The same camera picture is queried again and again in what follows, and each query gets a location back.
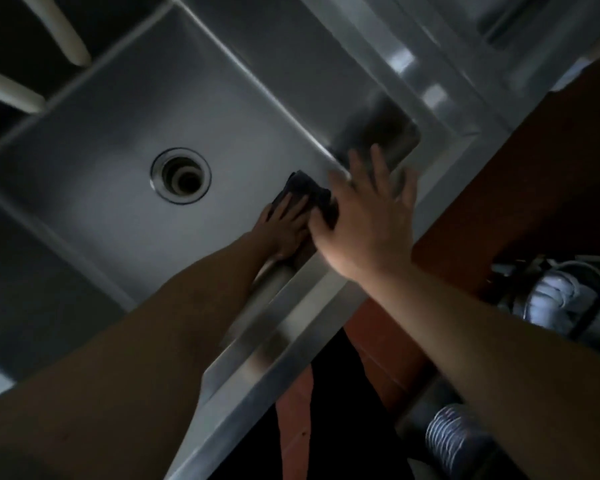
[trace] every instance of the sink drain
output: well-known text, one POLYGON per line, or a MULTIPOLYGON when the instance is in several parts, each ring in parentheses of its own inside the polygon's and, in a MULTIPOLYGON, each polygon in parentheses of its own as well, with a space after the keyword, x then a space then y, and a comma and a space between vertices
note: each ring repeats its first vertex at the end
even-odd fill
POLYGON ((172 148, 151 165, 151 186, 165 200, 186 204, 201 199, 211 184, 211 169, 200 154, 172 148))

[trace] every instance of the white handle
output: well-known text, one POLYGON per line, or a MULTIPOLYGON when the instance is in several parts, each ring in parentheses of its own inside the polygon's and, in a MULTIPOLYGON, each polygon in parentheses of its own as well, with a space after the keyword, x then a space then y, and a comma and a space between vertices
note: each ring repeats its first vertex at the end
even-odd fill
POLYGON ((0 101, 24 112, 40 112, 45 99, 31 89, 0 74, 0 101))
POLYGON ((55 0, 22 0, 36 14, 56 41, 66 58, 74 65, 87 67, 91 64, 91 55, 80 35, 64 16, 55 0))

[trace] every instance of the red tile floor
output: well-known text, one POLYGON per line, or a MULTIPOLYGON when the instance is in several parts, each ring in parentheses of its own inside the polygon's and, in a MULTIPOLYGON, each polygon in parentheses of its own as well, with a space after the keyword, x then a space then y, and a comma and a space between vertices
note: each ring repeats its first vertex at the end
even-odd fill
MULTIPOLYGON (((502 253, 600 254, 600 61, 549 94, 413 250, 424 270, 478 294, 502 253)), ((431 364, 373 301, 345 326, 367 376, 393 414, 431 364)), ((311 371, 278 400, 285 480, 304 479, 311 371)))

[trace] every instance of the hand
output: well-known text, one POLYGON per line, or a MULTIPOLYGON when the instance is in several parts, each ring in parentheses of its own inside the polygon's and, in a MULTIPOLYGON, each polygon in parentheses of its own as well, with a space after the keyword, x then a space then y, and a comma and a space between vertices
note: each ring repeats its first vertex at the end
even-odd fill
POLYGON ((271 247, 271 256, 277 260, 292 256, 300 247, 300 244, 309 236, 309 231, 306 229, 309 212, 301 214, 309 197, 307 195, 302 197, 285 214, 285 209, 288 207, 291 197, 291 193, 285 195, 268 220, 271 204, 266 206, 251 231, 254 236, 263 239, 271 247))
POLYGON ((411 218, 416 202, 418 177, 407 170, 399 199, 391 197, 389 170, 378 145, 371 147, 376 185, 364 168, 359 154, 349 152, 352 184, 341 173, 329 175, 331 190, 338 201, 340 216, 335 229, 313 209, 309 229, 313 241, 327 262, 345 278, 363 284, 377 273, 408 267, 413 236, 411 218))

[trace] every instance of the pants leg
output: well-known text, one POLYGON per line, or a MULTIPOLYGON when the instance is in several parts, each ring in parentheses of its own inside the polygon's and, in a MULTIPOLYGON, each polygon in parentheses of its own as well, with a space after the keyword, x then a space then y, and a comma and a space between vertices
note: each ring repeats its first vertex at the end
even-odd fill
POLYGON ((309 480, 412 479, 405 446, 344 330, 312 370, 309 480))
POLYGON ((212 480, 248 477, 282 480, 280 428, 275 404, 210 476, 212 480))

